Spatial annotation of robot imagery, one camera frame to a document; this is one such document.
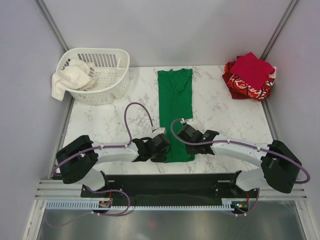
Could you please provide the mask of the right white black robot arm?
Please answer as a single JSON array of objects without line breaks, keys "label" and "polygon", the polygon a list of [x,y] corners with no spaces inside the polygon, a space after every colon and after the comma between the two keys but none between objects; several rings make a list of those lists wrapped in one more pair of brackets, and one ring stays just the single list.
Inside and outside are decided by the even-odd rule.
[{"label": "right white black robot arm", "polygon": [[183,125],[177,135],[182,141],[192,143],[185,146],[191,155],[227,156],[257,167],[249,171],[240,170],[234,174],[229,191],[235,197],[266,186],[289,194],[301,170],[293,164],[301,166],[300,160],[279,140],[273,140],[270,144],[251,143],[229,138],[213,130],[202,133],[189,124]]}]

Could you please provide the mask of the green t-shirt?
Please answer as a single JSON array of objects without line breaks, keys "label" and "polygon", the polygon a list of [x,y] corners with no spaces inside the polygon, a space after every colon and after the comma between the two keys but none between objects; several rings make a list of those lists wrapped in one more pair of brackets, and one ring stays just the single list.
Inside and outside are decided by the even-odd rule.
[{"label": "green t-shirt", "polygon": [[178,141],[171,132],[171,123],[176,119],[192,119],[193,70],[159,70],[157,72],[159,123],[166,128],[170,140],[167,163],[191,162],[195,156],[187,153],[184,143]]}]

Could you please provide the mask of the white cream t-shirt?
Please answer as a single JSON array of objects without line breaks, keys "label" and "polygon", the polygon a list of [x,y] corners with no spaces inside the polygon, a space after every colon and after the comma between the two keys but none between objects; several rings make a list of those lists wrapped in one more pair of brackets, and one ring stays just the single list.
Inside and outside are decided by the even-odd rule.
[{"label": "white cream t-shirt", "polygon": [[80,59],[73,59],[63,70],[57,70],[51,77],[51,96],[62,101],[67,89],[85,91],[97,81],[94,70]]}]

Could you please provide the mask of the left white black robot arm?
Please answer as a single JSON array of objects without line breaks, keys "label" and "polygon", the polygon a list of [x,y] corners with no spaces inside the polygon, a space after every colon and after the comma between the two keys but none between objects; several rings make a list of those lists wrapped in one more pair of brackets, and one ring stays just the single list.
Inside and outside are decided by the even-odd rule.
[{"label": "left white black robot arm", "polygon": [[56,154],[62,182],[66,185],[80,183],[89,187],[99,197],[106,196],[110,185],[105,174],[94,166],[109,162],[163,163],[167,160],[167,148],[171,145],[168,136],[160,133],[151,137],[135,138],[131,144],[102,143],[81,135]]}]

